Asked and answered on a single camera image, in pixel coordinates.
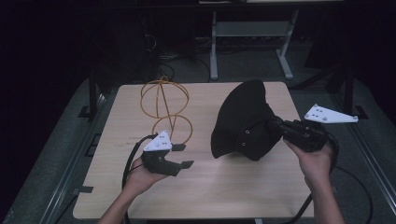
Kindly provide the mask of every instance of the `wooden surface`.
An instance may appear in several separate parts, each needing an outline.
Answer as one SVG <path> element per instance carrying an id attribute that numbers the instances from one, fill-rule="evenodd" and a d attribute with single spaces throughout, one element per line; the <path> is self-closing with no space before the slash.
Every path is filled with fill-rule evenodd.
<path id="1" fill-rule="evenodd" d="M 180 115 L 193 126 L 192 137 L 183 152 L 171 152 L 169 161 L 189 161 L 190 169 L 167 177 L 140 195 L 129 209 L 130 218 L 242 218 L 293 217 L 309 195 L 297 157 L 279 141 L 259 161 L 250 161 L 238 153 L 214 159 L 210 135 L 225 97 L 239 83 L 183 84 L 190 101 Z M 264 83 L 266 99 L 282 119 L 299 119 L 284 83 Z M 74 209 L 76 218 L 99 218 L 121 190 L 122 172 L 134 144 L 151 133 L 156 119 L 140 108 L 141 85 L 122 86 L 118 92 L 84 186 L 92 193 L 80 193 Z M 183 93 L 165 86 L 172 111 L 184 105 Z M 144 99 L 147 110 L 154 111 L 155 91 Z M 156 132 L 170 130 L 160 122 Z M 190 131 L 188 122 L 177 120 L 172 142 L 184 141 Z M 141 154 L 142 144 L 136 154 Z M 310 205 L 304 213 L 313 216 Z"/>

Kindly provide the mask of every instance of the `cable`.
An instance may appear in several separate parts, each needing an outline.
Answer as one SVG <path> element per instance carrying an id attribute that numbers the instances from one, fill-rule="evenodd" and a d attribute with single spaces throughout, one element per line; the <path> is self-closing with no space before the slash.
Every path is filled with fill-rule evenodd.
<path id="1" fill-rule="evenodd" d="M 145 35 L 145 37 L 151 37 L 154 40 L 154 43 L 152 44 L 152 47 L 150 47 L 150 48 L 148 47 L 147 48 L 147 50 L 152 53 L 155 50 L 155 47 L 157 47 L 157 39 L 155 38 L 154 35 Z"/>
<path id="2" fill-rule="evenodd" d="M 172 76 L 168 77 L 168 75 L 166 75 L 166 73 L 163 71 L 163 69 L 161 69 L 161 66 L 165 66 L 165 67 L 169 68 L 172 71 Z M 165 75 L 166 77 L 168 77 L 169 81 L 173 81 L 173 79 L 175 77 L 175 69 L 171 65 L 166 64 L 166 63 L 160 63 L 158 69 L 160 70 L 160 72 L 162 72 L 161 75 Z"/>
<path id="3" fill-rule="evenodd" d="M 209 66 L 204 62 L 204 61 L 202 61 L 201 59 L 195 59 L 196 61 L 198 61 L 198 62 L 200 62 L 200 63 L 203 63 L 204 64 L 204 66 L 206 67 L 206 71 L 207 71 L 207 73 L 209 74 L 209 77 L 208 77 L 208 79 L 207 79 L 207 83 L 209 83 L 210 82 L 210 68 L 209 68 Z"/>
<path id="4" fill-rule="evenodd" d="M 140 145 L 142 145 L 142 143 L 143 143 L 144 141 L 146 141 L 147 139 L 154 139 L 157 135 L 158 135 L 158 134 L 156 134 L 156 133 L 155 133 L 155 134 L 147 135 L 146 137 L 142 138 L 139 142 L 137 142 L 137 143 L 134 145 L 134 148 L 132 149 L 131 154 L 129 155 L 128 161 L 126 162 L 125 169 L 124 169 L 124 172 L 123 172 L 123 175 L 122 175 L 122 186 L 121 186 L 122 189 L 125 187 L 126 180 L 128 179 L 128 174 L 129 174 L 133 169 L 137 168 L 137 167 L 135 167 L 135 168 L 133 168 L 133 169 L 131 170 L 131 164 L 132 164 L 132 161 L 134 160 L 134 155 L 136 154 L 136 151 L 140 148 Z M 127 212 L 125 213 L 125 215 L 124 215 L 124 221 L 125 221 L 125 223 L 127 223 L 127 224 L 130 224 L 130 223 L 131 223 L 131 222 L 129 221 L 128 211 L 127 211 Z"/>
<path id="5" fill-rule="evenodd" d="M 337 140 L 335 139 L 334 135 L 332 135 L 331 133 L 328 133 L 328 142 L 331 145 L 331 149 L 333 152 L 332 165 L 330 167 L 330 173 L 331 173 L 333 168 L 335 167 L 335 164 L 337 163 L 338 152 L 339 152 L 340 148 L 339 148 Z M 312 202 L 312 194 L 309 194 L 309 196 L 306 198 L 305 202 L 301 206 L 300 210 L 298 211 L 297 215 L 295 217 L 293 217 L 291 220 L 289 220 L 283 224 L 291 224 L 291 223 L 295 223 L 296 221 L 298 221 L 311 202 Z"/>
<path id="6" fill-rule="evenodd" d="M 338 170 L 344 172 L 345 174 L 347 174 L 350 177 L 352 177 L 353 179 L 355 179 L 359 183 L 359 185 L 361 185 L 361 187 L 363 188 L 364 192 L 366 193 L 367 199 L 369 200 L 369 204 L 370 204 L 369 216 L 367 217 L 367 220 L 365 222 L 366 224 L 369 224 L 371 222 L 372 218 L 373 218 L 373 210 L 374 210 L 373 198 L 370 195 L 369 190 L 364 186 L 364 184 L 356 176 L 354 176 L 352 173 L 350 173 L 346 169 L 341 168 L 340 166 L 335 166 L 335 168 L 337 168 Z"/>

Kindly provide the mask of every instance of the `wire frame object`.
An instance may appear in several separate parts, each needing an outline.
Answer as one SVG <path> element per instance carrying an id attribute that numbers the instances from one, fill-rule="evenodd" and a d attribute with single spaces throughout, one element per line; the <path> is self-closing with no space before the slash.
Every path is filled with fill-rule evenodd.
<path id="1" fill-rule="evenodd" d="M 165 89 L 164 86 L 165 85 L 171 85 L 173 87 L 178 88 L 186 97 L 186 102 L 185 104 L 175 113 L 171 114 L 170 110 L 169 110 L 169 104 L 168 101 L 166 99 L 166 94 L 165 94 Z M 145 99 L 145 96 L 147 95 L 147 93 L 149 91 L 156 91 L 155 94 L 155 112 L 154 114 L 149 113 L 147 111 L 147 109 L 145 109 L 145 107 L 143 106 L 143 102 Z M 160 95 L 163 98 L 163 103 L 164 103 L 164 107 L 165 107 L 165 111 L 166 114 L 165 115 L 160 115 Z M 141 91 L 140 91 L 140 107 L 142 108 L 142 111 L 149 117 L 154 118 L 154 119 L 158 119 L 157 122 L 154 123 L 152 129 L 151 129 L 151 133 L 155 132 L 155 128 L 157 127 L 157 125 L 164 119 L 168 119 L 169 124 L 171 126 L 171 132 L 170 132 L 170 139 L 172 140 L 174 131 L 175 131 L 175 126 L 176 126 L 176 121 L 177 119 L 184 119 L 188 122 L 188 124 L 190 125 L 190 133 L 187 137 L 186 140 L 184 140 L 184 142 L 182 142 L 181 144 L 186 144 L 191 136 L 192 136 L 192 124 L 190 122 L 189 119 L 187 119 L 184 116 L 179 115 L 179 113 L 181 113 L 181 111 L 183 111 L 187 104 L 189 103 L 190 100 L 190 96 L 189 96 L 189 92 L 187 91 L 187 89 L 185 87 L 183 87 L 182 85 L 176 83 L 176 82 L 171 82 L 168 80 L 167 77 L 161 77 L 160 80 L 154 80 L 154 81 L 150 81 L 148 83 L 146 83 Z"/>

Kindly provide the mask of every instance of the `black cloth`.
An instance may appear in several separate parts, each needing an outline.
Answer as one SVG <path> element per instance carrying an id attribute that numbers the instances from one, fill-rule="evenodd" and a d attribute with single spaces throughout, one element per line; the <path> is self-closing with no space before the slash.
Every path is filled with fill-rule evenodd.
<path id="1" fill-rule="evenodd" d="M 222 104 L 211 136 L 214 158 L 231 152 L 240 152 L 252 161 L 258 161 L 281 138 L 272 133 L 266 122 L 277 119 L 265 101 L 262 81 L 253 79 L 237 86 Z"/>

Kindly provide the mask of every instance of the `dark background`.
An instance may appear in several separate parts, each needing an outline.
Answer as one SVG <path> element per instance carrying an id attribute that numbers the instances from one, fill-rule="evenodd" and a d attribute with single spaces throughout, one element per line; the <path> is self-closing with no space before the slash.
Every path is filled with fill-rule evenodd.
<path id="1" fill-rule="evenodd" d="M 317 14 L 303 11 L 293 38 L 316 39 L 310 66 L 325 69 L 340 59 L 350 65 L 396 123 L 396 7 L 390 2 L 346 1 L 341 8 L 321 15 L 320 24 L 309 22 Z M 0 220 L 73 93 L 92 70 L 100 77 L 97 82 L 104 92 L 121 83 L 145 82 L 154 75 L 155 54 L 139 48 L 146 43 L 141 36 L 147 27 L 141 26 L 138 15 L 103 11 L 98 9 L 100 4 L 102 1 L 89 0 L 0 2 Z M 191 56 L 191 38 L 206 32 L 201 25 L 210 18 L 201 16 L 197 21 L 181 12 L 173 17 L 157 13 L 161 22 L 154 23 L 157 27 L 151 32 L 163 32 L 164 42 Z M 167 29 L 177 32 L 166 24 L 185 27 L 184 35 L 178 35 L 180 39 L 166 35 Z M 128 38 L 120 39 L 115 32 L 124 32 Z M 107 63 L 110 70 L 94 66 L 100 63 Z"/>

